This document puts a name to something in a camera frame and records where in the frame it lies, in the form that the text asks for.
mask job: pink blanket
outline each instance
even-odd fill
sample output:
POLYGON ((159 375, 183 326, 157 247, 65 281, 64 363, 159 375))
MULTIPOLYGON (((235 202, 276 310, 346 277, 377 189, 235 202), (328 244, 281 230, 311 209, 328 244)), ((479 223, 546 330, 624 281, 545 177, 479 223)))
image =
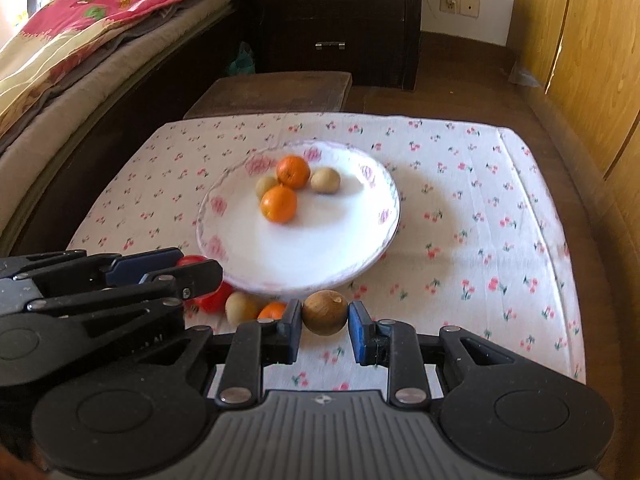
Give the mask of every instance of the pink blanket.
POLYGON ((0 137, 100 46, 183 0, 53 0, 0 50, 0 137))

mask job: white plate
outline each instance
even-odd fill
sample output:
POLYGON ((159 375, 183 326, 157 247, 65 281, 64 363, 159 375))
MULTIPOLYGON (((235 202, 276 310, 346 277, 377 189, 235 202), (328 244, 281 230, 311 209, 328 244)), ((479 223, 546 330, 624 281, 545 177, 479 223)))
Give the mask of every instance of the white plate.
POLYGON ((307 140, 252 153, 225 170, 200 205, 196 237, 233 286, 304 298, 372 266, 391 243, 399 217, 398 190, 382 164, 351 146, 307 140), (342 182, 335 195, 308 186, 297 191, 294 219, 274 224, 260 212, 255 183, 291 154, 303 156, 312 171, 336 169, 342 182))

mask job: orange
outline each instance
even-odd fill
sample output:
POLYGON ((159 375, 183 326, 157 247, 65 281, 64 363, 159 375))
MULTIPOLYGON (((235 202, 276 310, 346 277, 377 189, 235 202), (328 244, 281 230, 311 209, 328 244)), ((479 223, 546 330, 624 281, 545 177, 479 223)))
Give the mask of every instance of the orange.
POLYGON ((260 201, 260 211, 269 222, 284 224, 291 220, 298 208, 296 192, 285 186, 268 190, 260 201))
POLYGON ((281 301, 274 301, 273 303, 268 304, 260 311, 258 314, 258 319, 282 319, 282 314, 284 314, 284 309, 287 307, 286 303, 281 301))
POLYGON ((311 169, 305 159, 297 155, 287 155, 276 166, 278 180, 287 187, 305 187, 311 176, 311 169))

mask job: teal bag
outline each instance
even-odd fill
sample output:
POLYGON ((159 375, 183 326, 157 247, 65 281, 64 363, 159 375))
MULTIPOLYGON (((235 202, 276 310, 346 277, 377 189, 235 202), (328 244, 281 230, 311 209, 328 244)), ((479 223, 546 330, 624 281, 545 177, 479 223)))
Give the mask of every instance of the teal bag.
POLYGON ((248 43, 240 43, 238 56, 226 69, 227 75, 255 74, 254 51, 248 43))

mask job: cherry print tablecloth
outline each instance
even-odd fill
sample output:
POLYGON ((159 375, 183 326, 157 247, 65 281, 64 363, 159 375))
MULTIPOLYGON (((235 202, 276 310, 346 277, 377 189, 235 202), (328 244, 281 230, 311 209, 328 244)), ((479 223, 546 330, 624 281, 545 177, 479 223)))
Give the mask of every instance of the cherry print tablecloth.
MULTIPOLYGON (((482 124, 353 114, 263 114, 166 124, 95 202, 70 248, 197 253, 207 189, 252 151, 291 140, 350 143, 390 171, 401 193, 398 233, 380 261, 340 289, 375 319, 437 334, 457 324, 585 380, 574 278, 564 233, 528 147, 482 124)), ((188 311, 189 325, 230 332, 224 317, 188 311)), ((303 330, 292 366, 265 370, 266 388, 386 390, 386 370, 360 367, 346 329, 303 330)))

